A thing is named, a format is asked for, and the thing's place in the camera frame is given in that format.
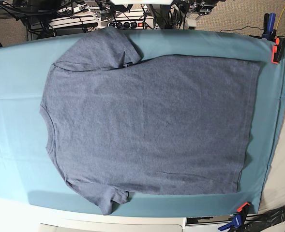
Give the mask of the blue-grey heathered T-shirt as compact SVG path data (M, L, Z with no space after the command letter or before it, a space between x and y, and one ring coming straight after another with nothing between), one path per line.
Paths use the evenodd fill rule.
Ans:
M143 61L115 28L50 67L40 114L66 185L104 215L128 194L231 194L249 143L258 62L167 55Z

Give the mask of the teal table cloth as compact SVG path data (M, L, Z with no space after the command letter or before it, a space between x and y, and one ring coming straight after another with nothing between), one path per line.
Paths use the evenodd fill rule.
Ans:
M232 33L197 30L127 30L125 35L144 59L196 55L257 60L257 86L251 142L238 192L226 195L167 196L131 194L113 215L127 217L206 217L229 215L244 202L258 211L272 158L280 143L285 114L285 52L271 62L273 42ZM39 113L50 65L81 34L40 39L0 48L0 198L36 206L100 214L72 191L45 149L47 129Z

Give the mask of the orange blue clamp bottom right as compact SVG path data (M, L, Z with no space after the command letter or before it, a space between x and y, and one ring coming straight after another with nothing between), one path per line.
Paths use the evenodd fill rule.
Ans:
M237 213L232 217L230 223L223 225L218 228L220 232L228 231L228 232L240 232L242 226L244 226L244 222L248 216L249 209L251 204L249 202L245 202L237 209Z

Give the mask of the orange black clamp top right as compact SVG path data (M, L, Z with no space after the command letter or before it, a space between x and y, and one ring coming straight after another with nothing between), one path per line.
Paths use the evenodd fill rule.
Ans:
M271 62L279 64L285 50L285 38L276 38L275 45L272 47Z

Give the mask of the blue black clamp top right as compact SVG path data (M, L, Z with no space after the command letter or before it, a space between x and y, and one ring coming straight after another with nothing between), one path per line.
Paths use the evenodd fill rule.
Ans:
M263 22L263 34L262 39L268 41L275 41L276 29L274 28L276 14L275 13L265 13Z

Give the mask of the black power strip red switch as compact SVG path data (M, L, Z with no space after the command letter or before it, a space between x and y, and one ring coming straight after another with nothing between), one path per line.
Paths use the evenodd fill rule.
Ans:
M114 27L121 30L134 30L134 29L143 29L144 23L142 22L110 22L108 23L109 27Z

